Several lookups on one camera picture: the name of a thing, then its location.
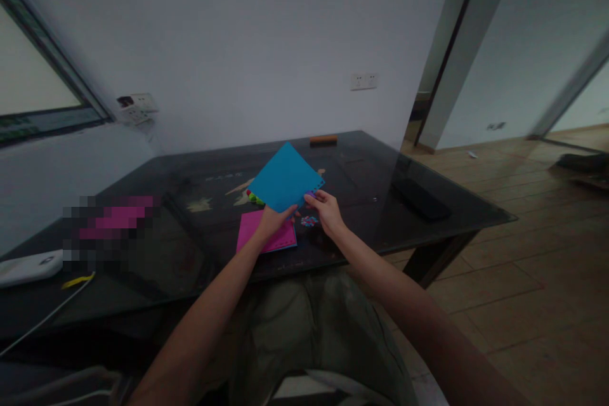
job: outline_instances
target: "hand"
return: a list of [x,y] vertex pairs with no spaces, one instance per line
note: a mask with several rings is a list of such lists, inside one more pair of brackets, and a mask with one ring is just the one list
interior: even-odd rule
[[314,207],[319,212],[319,218],[326,235],[335,239],[341,232],[347,230],[335,197],[323,190],[315,192],[316,198],[311,195],[305,195],[304,197],[308,206]]
[[265,240],[268,240],[275,234],[277,230],[283,225],[283,223],[292,216],[292,213],[298,208],[298,205],[292,205],[282,213],[278,213],[271,209],[270,206],[265,206],[265,210],[262,213],[262,219],[256,229],[256,235],[259,235]]

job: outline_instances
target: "forearm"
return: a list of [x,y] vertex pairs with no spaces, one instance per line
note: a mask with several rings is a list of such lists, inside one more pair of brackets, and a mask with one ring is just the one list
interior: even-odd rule
[[254,235],[194,302],[131,397],[137,404],[190,404],[266,239]]
[[333,239],[427,363],[451,405],[528,404],[417,283],[346,228]]

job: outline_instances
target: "yellow object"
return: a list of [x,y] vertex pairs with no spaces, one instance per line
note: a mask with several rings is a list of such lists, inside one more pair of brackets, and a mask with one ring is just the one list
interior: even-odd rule
[[95,273],[93,273],[91,276],[81,276],[79,278],[72,279],[71,281],[68,281],[62,285],[62,290],[69,289],[73,285],[80,284],[81,282],[91,280],[91,279],[93,279],[94,276],[95,276]]

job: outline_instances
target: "person's left hand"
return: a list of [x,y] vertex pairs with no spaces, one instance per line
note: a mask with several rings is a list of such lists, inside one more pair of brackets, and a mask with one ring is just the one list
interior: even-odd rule
[[260,225],[256,229],[256,233],[262,236],[264,239],[269,239],[275,234],[277,230],[283,225],[287,218],[292,216],[292,213],[298,208],[298,205],[292,205],[282,213],[278,213],[271,209],[269,206],[265,206]]

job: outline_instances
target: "black phone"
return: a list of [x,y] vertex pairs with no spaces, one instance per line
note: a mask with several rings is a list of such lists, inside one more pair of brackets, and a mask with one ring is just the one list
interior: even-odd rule
[[412,179],[406,178],[395,181],[392,185],[401,193],[406,204],[427,221],[433,222],[446,219],[452,214],[444,203]]

